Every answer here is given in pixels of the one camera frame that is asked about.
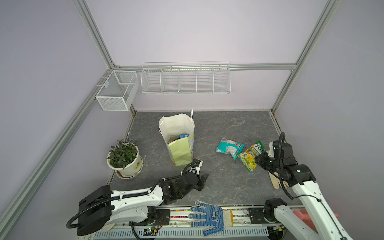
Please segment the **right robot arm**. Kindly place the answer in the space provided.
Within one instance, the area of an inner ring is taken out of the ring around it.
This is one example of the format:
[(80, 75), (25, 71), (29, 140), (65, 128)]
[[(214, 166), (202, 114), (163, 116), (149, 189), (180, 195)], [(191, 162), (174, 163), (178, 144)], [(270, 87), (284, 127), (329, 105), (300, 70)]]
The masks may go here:
[(291, 200), (301, 201), (315, 228), (311, 229), (281, 198), (265, 202), (262, 215), (266, 222), (279, 223), (298, 240), (351, 239), (325, 200), (310, 168), (297, 163), (293, 147), (286, 142), (284, 132), (271, 143), (269, 152), (263, 151), (255, 160), (262, 169), (277, 174), (282, 185), (288, 184), (295, 195), (292, 196), (286, 188), (283, 188), (284, 193)]

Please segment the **yellow green spring tea bag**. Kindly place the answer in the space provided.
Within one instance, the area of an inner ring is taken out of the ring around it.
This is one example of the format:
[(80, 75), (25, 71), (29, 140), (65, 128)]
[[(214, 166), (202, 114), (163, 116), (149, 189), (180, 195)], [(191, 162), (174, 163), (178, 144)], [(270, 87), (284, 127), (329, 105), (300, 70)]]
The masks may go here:
[(266, 149), (262, 142), (257, 141), (243, 153), (238, 154), (237, 157), (241, 160), (249, 172), (252, 173), (257, 167), (256, 158), (265, 150)]

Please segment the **blue snack packet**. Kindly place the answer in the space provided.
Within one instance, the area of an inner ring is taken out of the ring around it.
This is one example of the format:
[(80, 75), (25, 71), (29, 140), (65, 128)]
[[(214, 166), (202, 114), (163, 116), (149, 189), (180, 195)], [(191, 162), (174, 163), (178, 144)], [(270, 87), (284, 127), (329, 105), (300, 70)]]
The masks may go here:
[(179, 138), (187, 138), (189, 135), (188, 134), (182, 134), (182, 135), (179, 135)]

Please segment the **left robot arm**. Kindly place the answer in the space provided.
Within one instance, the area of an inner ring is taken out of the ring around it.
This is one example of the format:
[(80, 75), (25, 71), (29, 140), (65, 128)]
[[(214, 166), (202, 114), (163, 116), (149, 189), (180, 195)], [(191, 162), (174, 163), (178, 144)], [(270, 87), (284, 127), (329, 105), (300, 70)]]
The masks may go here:
[(158, 217), (158, 206), (172, 204), (192, 190), (204, 188), (208, 175), (200, 174), (202, 165), (202, 160), (194, 159), (177, 176), (162, 178), (146, 189), (113, 191), (109, 185), (101, 186), (79, 201), (78, 213), (66, 227), (85, 236), (117, 223), (152, 223)]

